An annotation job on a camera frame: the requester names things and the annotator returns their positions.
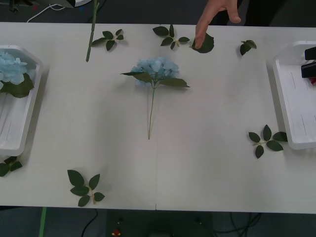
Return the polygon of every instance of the white tray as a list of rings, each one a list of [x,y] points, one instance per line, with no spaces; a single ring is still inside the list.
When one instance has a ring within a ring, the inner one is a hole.
[[[316,147],[316,86],[302,78],[305,50],[316,41],[298,41],[274,59],[273,70],[280,98],[289,146],[293,149]]]
[[[42,62],[25,49],[14,45],[0,45],[0,50],[20,58],[26,65],[34,88],[24,98],[0,94],[0,155],[18,156],[24,150],[26,136],[33,113],[40,78]]]

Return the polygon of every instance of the green stem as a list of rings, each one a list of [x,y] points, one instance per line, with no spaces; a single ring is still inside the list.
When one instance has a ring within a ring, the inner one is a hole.
[[[153,106],[154,106],[155,89],[156,89],[156,88],[153,87],[152,110],[150,111],[149,129],[148,129],[148,140],[150,140],[150,128],[151,128],[151,126],[152,126],[152,114],[153,114]]]
[[[91,46],[92,46],[92,42],[93,42],[93,35],[94,35],[94,27],[95,27],[95,22],[97,19],[97,9],[99,7],[99,3],[97,2],[97,0],[93,0],[93,19],[92,19],[92,26],[91,26],[91,34],[90,34],[90,40],[89,40],[89,48],[88,48],[88,52],[87,52],[87,57],[85,58],[86,62],[89,62],[89,58],[90,58],[90,52],[91,52]]]

